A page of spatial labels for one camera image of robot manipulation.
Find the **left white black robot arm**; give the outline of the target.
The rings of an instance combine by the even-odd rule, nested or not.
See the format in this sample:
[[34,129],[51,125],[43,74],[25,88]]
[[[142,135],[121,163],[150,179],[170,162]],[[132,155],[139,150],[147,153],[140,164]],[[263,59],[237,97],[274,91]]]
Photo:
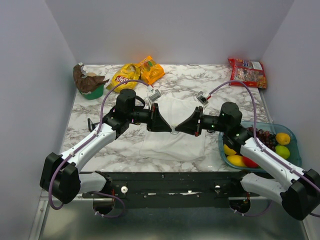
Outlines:
[[110,194],[110,178],[103,173],[81,173],[83,167],[102,148],[115,141],[131,124],[146,124],[150,132],[171,132],[170,125],[161,116],[157,103],[149,109],[136,105],[138,99],[132,89],[123,89],[115,106],[78,144],[61,154],[50,153],[40,178],[40,187],[63,204],[70,203],[78,194],[95,192],[104,198]]

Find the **white cloth garment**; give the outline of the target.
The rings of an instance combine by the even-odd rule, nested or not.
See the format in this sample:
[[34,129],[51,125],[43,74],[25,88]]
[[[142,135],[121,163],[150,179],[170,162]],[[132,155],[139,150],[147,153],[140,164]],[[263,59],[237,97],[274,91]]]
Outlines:
[[[200,104],[195,100],[182,100],[168,92],[157,101],[159,112],[174,129],[191,116]],[[167,161],[192,162],[205,154],[206,134],[196,137],[183,132],[146,132],[139,155]]]

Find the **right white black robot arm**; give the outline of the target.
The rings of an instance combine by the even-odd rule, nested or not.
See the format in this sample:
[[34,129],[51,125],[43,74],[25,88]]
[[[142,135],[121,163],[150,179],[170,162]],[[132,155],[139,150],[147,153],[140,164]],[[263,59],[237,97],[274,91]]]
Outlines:
[[229,148],[254,161],[273,178],[246,173],[230,183],[230,191],[236,196],[258,194],[282,205],[294,219],[304,220],[320,204],[319,173],[288,162],[257,139],[255,131],[243,127],[241,121],[239,107],[226,102],[218,116],[206,115],[202,107],[196,107],[175,130],[196,137],[203,130],[223,133],[223,142]]

